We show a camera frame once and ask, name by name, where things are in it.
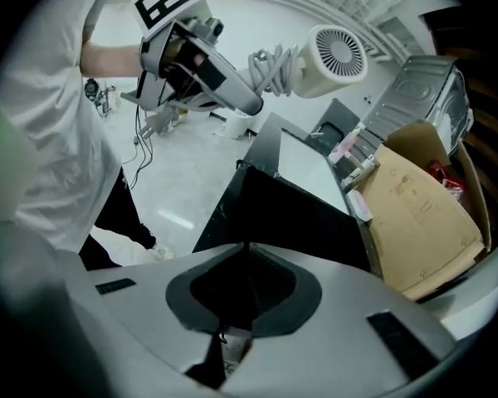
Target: cardboard box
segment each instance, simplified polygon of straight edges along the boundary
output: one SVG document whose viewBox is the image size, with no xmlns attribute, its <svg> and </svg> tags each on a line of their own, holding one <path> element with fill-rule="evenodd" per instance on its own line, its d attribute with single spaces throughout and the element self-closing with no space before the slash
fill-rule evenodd
<svg viewBox="0 0 498 398">
<path fill-rule="evenodd" d="M 375 153 L 379 167 L 357 187 L 373 219 L 383 280 L 410 299 L 419 299 L 456 278 L 491 248 L 491 231 L 476 169 L 461 142 L 461 161 L 470 201 L 467 212 L 425 170 L 450 160 L 435 128 L 409 124 L 391 134 Z"/>
</svg>

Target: white t-shirt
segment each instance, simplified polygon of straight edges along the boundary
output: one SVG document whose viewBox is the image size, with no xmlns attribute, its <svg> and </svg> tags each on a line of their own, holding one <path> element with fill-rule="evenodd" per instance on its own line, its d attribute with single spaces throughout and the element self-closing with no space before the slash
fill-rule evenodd
<svg viewBox="0 0 498 398">
<path fill-rule="evenodd" d="M 107 200 L 120 162 L 80 73 L 82 31 L 95 0 L 43 0 L 0 71 L 0 110 L 33 143 L 37 175 L 20 223 L 78 252 Z"/>
</svg>

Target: white sneaker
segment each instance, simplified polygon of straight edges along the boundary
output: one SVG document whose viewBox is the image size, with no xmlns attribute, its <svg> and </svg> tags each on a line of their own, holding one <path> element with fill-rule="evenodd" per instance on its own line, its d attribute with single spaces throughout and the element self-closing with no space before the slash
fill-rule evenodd
<svg viewBox="0 0 498 398">
<path fill-rule="evenodd" d="M 148 254 L 157 261 L 172 260 L 175 258 L 175 254 L 167 246 L 161 245 L 158 242 L 155 243 L 153 248 L 148 249 Z"/>
</svg>

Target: fan grille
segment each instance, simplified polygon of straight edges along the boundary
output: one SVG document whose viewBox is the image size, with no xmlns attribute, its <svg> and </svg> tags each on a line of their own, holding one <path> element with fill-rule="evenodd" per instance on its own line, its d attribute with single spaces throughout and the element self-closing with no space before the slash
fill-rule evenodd
<svg viewBox="0 0 498 398">
<path fill-rule="evenodd" d="M 358 42 L 347 32 L 323 30 L 315 37 L 317 50 L 327 69 L 335 75 L 358 75 L 364 69 Z"/>
</svg>

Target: white container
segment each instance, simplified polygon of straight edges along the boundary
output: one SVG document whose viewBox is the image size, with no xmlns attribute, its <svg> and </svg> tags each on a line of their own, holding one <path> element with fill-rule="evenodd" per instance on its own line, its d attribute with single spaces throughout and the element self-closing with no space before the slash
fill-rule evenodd
<svg viewBox="0 0 498 398">
<path fill-rule="evenodd" d="M 240 138 L 249 128 L 251 118 L 239 111 L 232 111 L 225 122 L 225 135 L 229 138 Z"/>
</svg>

